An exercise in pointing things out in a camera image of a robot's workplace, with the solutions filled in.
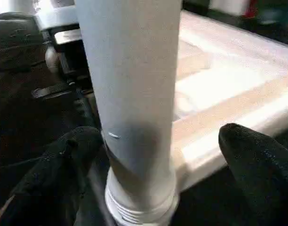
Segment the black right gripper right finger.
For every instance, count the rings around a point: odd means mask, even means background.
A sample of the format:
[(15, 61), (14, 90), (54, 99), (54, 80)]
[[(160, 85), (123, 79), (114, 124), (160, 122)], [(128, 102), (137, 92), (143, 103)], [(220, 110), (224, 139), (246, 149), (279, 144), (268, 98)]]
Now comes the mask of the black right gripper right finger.
[(288, 149), (236, 123), (222, 126), (220, 150), (261, 226), (288, 226)]

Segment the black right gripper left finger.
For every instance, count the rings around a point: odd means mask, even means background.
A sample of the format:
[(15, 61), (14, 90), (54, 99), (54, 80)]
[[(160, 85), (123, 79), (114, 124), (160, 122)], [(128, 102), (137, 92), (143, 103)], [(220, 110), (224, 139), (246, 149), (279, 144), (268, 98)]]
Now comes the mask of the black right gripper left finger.
[(94, 127), (78, 127), (47, 149), (10, 193), (4, 226), (72, 226), (85, 177), (103, 141)]

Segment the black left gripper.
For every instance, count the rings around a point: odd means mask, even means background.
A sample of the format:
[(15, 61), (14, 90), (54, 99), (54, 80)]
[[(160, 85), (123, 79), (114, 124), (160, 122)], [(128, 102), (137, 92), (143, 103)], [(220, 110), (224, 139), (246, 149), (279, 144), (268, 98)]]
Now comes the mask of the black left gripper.
[(83, 93), (92, 92), (92, 82), (80, 29), (53, 29), (52, 44), (58, 55), (61, 79)]

